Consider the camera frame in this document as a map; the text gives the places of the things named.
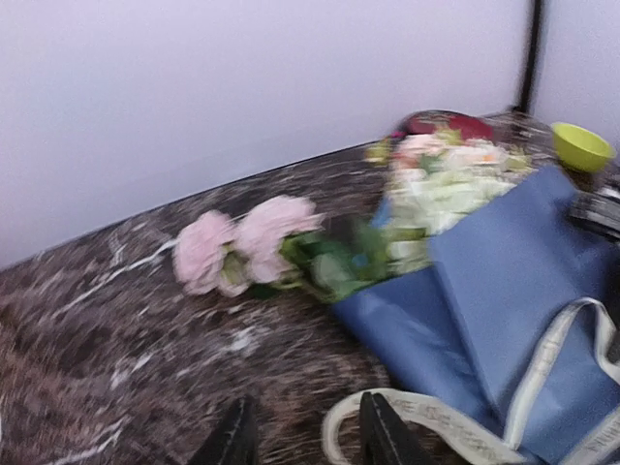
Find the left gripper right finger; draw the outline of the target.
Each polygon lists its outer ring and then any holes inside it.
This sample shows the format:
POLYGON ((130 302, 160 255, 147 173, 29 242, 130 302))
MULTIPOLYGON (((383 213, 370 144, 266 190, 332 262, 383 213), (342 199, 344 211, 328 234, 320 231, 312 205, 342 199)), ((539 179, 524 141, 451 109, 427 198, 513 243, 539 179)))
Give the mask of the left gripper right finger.
POLYGON ((360 454, 363 464, 435 464, 416 436, 380 393, 362 394, 359 410, 360 454))

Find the cream rose stem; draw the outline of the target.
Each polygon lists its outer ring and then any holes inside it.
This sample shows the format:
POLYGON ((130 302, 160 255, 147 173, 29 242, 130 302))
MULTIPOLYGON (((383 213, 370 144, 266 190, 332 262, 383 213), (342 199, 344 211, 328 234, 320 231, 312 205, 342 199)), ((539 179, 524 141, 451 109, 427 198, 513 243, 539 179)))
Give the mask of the cream rose stem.
POLYGON ((532 169, 520 150, 508 150, 488 139, 465 139, 460 130, 450 129, 422 135, 393 134, 370 145, 365 158, 375 166, 388 167, 395 175, 412 179, 442 171, 502 176, 532 169))

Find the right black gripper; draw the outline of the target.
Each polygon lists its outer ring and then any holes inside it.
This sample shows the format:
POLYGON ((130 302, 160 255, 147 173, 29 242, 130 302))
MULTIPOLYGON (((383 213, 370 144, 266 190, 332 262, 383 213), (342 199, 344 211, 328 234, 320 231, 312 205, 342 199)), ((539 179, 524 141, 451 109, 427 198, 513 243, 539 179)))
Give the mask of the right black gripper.
POLYGON ((609 183, 595 192, 579 191, 572 201, 568 217, 584 230, 619 241, 619 185, 609 183))

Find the pink rose stem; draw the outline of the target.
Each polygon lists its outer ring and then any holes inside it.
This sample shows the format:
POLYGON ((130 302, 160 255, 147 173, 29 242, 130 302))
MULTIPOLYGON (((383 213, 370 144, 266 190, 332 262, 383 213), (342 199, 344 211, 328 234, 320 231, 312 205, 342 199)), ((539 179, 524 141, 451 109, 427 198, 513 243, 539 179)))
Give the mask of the pink rose stem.
POLYGON ((185 227, 172 251, 176 281, 189 295, 300 289, 340 301, 366 285, 344 246, 322 233, 325 216, 304 197, 277 196, 235 221, 209 210, 185 227))

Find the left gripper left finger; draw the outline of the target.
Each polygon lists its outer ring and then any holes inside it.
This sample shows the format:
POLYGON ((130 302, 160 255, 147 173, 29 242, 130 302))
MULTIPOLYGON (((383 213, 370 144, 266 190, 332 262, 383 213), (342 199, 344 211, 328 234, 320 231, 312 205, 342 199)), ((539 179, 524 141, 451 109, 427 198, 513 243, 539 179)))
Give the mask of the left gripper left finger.
POLYGON ((237 398, 188 465, 256 465, 259 463, 257 400, 237 398))

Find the light blue wrapping paper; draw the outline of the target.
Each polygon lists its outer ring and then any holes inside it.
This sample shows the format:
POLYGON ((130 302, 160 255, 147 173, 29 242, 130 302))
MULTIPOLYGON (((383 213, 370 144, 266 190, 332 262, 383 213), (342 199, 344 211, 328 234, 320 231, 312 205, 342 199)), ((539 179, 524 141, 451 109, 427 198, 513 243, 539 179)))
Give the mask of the light blue wrapping paper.
POLYGON ((544 167, 427 244, 430 266, 335 303, 399 383, 383 396, 472 464, 615 464, 619 249, 544 167))

